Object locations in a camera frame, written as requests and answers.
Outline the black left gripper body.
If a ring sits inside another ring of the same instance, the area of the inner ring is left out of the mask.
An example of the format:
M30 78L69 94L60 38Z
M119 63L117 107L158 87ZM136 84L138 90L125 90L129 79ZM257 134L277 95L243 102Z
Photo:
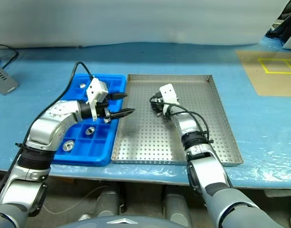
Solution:
M111 113L108 109L109 107L109 100L111 98L111 95L108 94L102 102L97 102L96 103L96 113L97 116L100 118L103 118L104 122L110 123L111 122Z

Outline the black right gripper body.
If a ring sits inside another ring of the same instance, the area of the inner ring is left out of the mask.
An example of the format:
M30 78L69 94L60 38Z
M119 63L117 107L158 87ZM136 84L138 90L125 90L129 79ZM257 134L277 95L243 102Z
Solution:
M157 116L165 116L163 112L164 101L161 92L155 93L149 100L151 108L156 113Z

